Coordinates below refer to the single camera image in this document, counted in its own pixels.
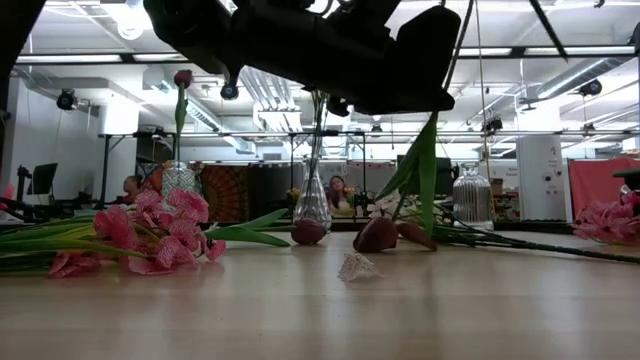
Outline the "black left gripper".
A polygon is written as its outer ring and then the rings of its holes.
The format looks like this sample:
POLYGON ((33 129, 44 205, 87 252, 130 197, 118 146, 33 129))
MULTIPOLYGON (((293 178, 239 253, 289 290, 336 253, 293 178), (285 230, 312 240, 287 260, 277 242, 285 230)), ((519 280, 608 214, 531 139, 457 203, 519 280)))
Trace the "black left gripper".
MULTIPOLYGON (((385 64, 393 42, 386 22, 394 1, 239 1, 231 16, 233 48, 245 65, 332 96, 332 112, 367 98, 366 77, 385 64)), ((451 110, 443 88, 461 25, 460 16, 433 6, 399 28, 399 112, 451 110)))

